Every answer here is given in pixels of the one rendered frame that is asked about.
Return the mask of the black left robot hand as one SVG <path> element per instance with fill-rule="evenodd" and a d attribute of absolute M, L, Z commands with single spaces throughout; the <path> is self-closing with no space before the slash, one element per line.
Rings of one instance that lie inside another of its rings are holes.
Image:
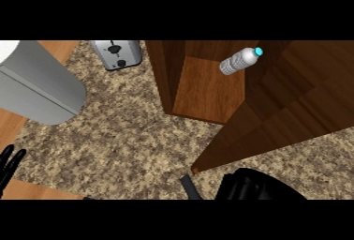
<path fill-rule="evenodd" d="M 20 149 L 14 156 L 11 156 L 13 145 L 8 144 L 0 153 L 0 199 L 2 198 L 2 192 L 7 184 L 11 180 L 19 162 L 26 155 L 26 150 Z"/>

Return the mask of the grey rounded appliance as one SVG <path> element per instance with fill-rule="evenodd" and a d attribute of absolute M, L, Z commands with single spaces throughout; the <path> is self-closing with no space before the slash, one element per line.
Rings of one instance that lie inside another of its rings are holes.
<path fill-rule="evenodd" d="M 85 87 L 35 40 L 0 40 L 0 108 L 44 125 L 79 113 Z"/>

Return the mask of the clear plastic water bottle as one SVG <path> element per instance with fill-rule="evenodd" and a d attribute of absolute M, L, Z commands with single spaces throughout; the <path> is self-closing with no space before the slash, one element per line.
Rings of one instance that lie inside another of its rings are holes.
<path fill-rule="evenodd" d="M 235 71 L 252 66 L 262 55 L 262 49 L 259 47 L 241 49 L 231 57 L 219 63 L 219 71 L 224 75 L 234 74 Z"/>

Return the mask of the brown wooden cabinet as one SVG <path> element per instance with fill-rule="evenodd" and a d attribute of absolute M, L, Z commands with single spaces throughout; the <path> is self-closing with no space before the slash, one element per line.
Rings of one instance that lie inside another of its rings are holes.
<path fill-rule="evenodd" d="M 165 113 L 225 124 L 289 44 L 287 40 L 148 40 Z M 221 61 L 246 47 L 262 49 L 255 65 L 224 75 Z"/>

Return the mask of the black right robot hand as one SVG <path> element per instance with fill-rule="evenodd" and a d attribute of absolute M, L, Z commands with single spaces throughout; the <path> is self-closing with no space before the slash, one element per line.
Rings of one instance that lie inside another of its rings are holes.
<path fill-rule="evenodd" d="M 222 176 L 215 200 L 303 201 L 305 197 L 271 175 L 238 168 Z"/>

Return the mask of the silver toaster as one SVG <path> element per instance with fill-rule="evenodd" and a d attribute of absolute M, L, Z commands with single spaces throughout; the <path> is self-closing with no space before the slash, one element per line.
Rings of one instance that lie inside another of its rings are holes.
<path fill-rule="evenodd" d="M 91 40 L 91 46 L 109 71 L 134 67 L 143 61 L 138 40 Z"/>

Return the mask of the brown wooden cabinet door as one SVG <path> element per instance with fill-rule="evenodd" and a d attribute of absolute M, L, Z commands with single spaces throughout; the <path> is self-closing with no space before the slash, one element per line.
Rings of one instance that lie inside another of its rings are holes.
<path fill-rule="evenodd" d="M 244 100 L 193 173 L 354 127 L 354 40 L 261 40 Z"/>

